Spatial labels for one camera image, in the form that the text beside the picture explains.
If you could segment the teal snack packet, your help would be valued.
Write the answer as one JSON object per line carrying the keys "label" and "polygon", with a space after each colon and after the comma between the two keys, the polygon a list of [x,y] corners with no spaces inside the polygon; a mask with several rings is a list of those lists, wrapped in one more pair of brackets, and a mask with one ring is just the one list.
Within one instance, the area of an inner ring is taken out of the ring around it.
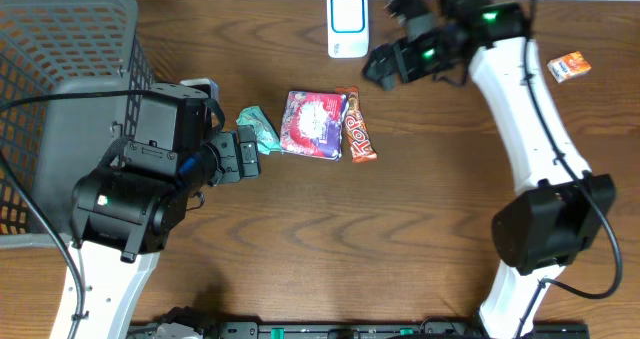
{"label": "teal snack packet", "polygon": [[259,106],[251,106],[244,108],[236,120],[238,126],[250,126],[257,140],[257,149],[263,155],[269,155],[272,152],[281,152],[280,138],[268,119],[266,114]]}

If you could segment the red white snack bag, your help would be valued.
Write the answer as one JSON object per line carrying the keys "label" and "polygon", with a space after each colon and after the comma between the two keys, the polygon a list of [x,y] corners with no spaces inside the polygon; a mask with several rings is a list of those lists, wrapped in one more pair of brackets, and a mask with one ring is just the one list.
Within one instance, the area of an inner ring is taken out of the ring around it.
{"label": "red white snack bag", "polygon": [[282,151],[338,161],[346,107],[345,94],[290,91],[280,130]]}

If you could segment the small red white packet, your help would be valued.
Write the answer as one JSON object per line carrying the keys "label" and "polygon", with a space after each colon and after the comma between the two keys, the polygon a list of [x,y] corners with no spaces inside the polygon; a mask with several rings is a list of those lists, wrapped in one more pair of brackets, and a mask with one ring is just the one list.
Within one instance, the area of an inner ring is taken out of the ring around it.
{"label": "small red white packet", "polygon": [[586,61],[580,51],[575,51],[550,60],[547,68],[557,83],[565,82],[587,74],[591,65]]}

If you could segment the orange chocolate bar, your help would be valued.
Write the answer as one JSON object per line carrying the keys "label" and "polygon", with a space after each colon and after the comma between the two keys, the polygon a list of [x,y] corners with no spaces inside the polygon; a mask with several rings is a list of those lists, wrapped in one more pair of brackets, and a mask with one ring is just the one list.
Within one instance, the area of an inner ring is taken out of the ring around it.
{"label": "orange chocolate bar", "polygon": [[353,163],[364,163],[376,160],[366,123],[360,107],[360,95],[357,87],[337,87],[338,94],[347,97],[347,111],[344,126],[347,132]]}

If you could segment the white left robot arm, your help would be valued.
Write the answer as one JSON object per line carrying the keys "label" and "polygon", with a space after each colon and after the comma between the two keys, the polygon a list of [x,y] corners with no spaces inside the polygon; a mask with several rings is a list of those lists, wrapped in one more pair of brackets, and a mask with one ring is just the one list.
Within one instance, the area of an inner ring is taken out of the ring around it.
{"label": "white left robot arm", "polygon": [[170,231],[203,186],[261,172],[248,126],[224,131],[210,79],[154,84],[141,96],[131,137],[115,140],[72,191],[71,258],[51,335],[123,338]]}

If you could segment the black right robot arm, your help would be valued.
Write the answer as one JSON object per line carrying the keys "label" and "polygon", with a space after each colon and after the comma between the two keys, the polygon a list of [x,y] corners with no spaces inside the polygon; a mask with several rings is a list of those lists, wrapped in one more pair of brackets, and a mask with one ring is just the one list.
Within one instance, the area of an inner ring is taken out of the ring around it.
{"label": "black right robot arm", "polygon": [[547,290],[589,249],[616,195],[612,178],[596,175],[570,139],[547,88],[533,37],[534,8],[493,0],[390,0],[406,34],[374,49],[363,76],[384,89],[424,77],[463,79],[484,96],[512,170],[514,200],[493,218],[500,264],[477,312],[488,338],[527,338]]}

